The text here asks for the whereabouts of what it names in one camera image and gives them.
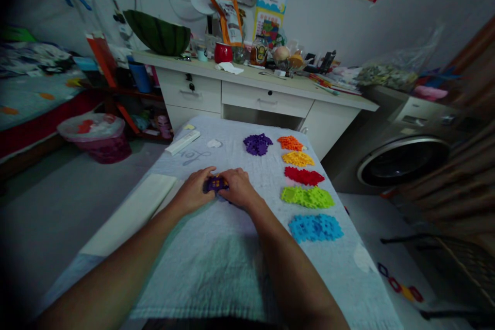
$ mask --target yellow puzzle piece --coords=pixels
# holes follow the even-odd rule
[[[305,167],[306,165],[315,166],[315,162],[313,161],[311,156],[309,156],[304,152],[296,152],[296,151],[289,152],[287,154],[282,155],[282,160],[285,163],[291,163],[301,168]]]

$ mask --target hand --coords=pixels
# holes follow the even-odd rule
[[[250,211],[250,208],[264,203],[263,198],[249,182],[249,175],[241,168],[229,169],[220,174],[228,182],[228,190],[220,190],[218,194],[234,205]]]
[[[207,167],[189,175],[170,205],[176,207],[185,216],[213,200],[215,191],[203,193],[203,184],[209,177],[213,176],[211,172],[215,169],[216,167]]]

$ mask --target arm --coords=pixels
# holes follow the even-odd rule
[[[254,190],[241,168],[221,174],[229,190],[219,193],[253,220],[278,306],[292,328],[349,329],[342,311],[308,257]]]
[[[125,321],[170,231],[213,200],[203,183],[215,167],[190,175],[170,204],[62,295],[37,320],[43,329],[117,329]]]

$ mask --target white desk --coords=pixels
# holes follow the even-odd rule
[[[246,66],[242,66],[243,73],[234,75],[216,70],[213,61],[179,61],[151,51],[133,52],[133,57],[155,66],[174,130],[198,114],[262,124],[269,120],[261,122],[259,115],[253,118],[252,110],[283,114],[290,118],[278,116],[279,120],[305,133],[322,160],[359,111],[378,109],[377,104],[358,95],[332,95],[306,77],[281,80]],[[244,110],[233,114],[233,107]]]

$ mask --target brown curtain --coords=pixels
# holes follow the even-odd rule
[[[495,120],[448,163],[400,188],[424,218],[456,237],[495,233]]]
[[[444,234],[495,252],[495,16],[451,65],[463,79],[446,84],[442,103],[490,124],[455,148],[445,166],[400,192]]]

